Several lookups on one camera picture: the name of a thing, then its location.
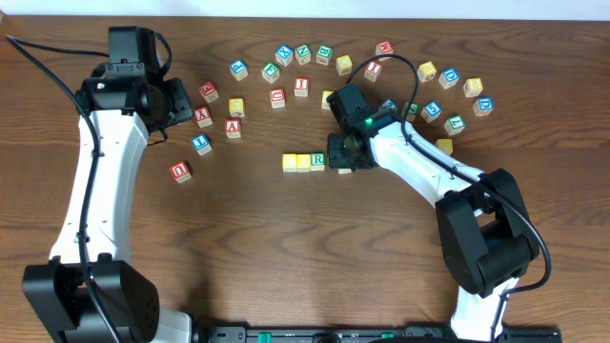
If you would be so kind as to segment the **green R block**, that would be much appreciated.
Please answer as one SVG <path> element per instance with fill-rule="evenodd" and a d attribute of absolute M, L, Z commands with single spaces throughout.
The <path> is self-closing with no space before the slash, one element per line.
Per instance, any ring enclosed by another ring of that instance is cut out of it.
<path fill-rule="evenodd" d="M 326 167 L 326 154 L 324 152 L 312 152 L 311 153 L 311 171 L 321 172 Z"/>

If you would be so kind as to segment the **yellow O block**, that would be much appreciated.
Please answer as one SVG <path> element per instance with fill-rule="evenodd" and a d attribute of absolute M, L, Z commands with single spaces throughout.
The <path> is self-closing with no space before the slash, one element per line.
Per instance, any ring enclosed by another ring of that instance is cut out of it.
<path fill-rule="evenodd" d="M 312 156 L 309 153 L 301 153 L 296 156 L 296 169 L 298 172 L 309 172 L 312 166 Z"/>

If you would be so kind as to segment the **yellow C block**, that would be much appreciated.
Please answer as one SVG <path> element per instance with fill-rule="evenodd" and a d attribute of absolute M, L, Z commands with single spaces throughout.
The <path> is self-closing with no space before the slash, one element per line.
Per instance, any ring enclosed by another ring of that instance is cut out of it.
<path fill-rule="evenodd" d="M 284 172 L 297 172 L 296 153 L 284 153 L 282 155 L 282 170 Z"/>

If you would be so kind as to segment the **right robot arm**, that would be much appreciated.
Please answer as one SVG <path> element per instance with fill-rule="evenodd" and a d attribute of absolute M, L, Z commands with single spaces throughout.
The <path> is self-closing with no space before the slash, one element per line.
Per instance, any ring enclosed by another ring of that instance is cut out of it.
<path fill-rule="evenodd" d="M 444 262 L 459 285 L 450 325 L 459 339 L 493 341 L 519 279 L 547 258 L 512 174 L 469 167 L 423 138 L 392 109 L 374 109 L 355 84 L 322 101 L 340 126 L 328 137 L 328 163 L 338 170 L 390 171 L 435 209 Z"/>

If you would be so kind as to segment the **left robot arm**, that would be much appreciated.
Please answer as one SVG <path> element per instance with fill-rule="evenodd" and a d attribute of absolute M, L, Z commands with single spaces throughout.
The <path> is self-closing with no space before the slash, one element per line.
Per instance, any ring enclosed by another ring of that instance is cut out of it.
<path fill-rule="evenodd" d="M 49 260 L 29 265 L 22 290 L 56 342 L 201 342 L 188 313 L 164 308 L 155 285 L 132 266 L 133 189 L 153 132 L 189 121 L 190 98 L 169 78 L 163 36 L 109 30 L 102 63 L 69 98 L 80 149 L 71 201 Z"/>

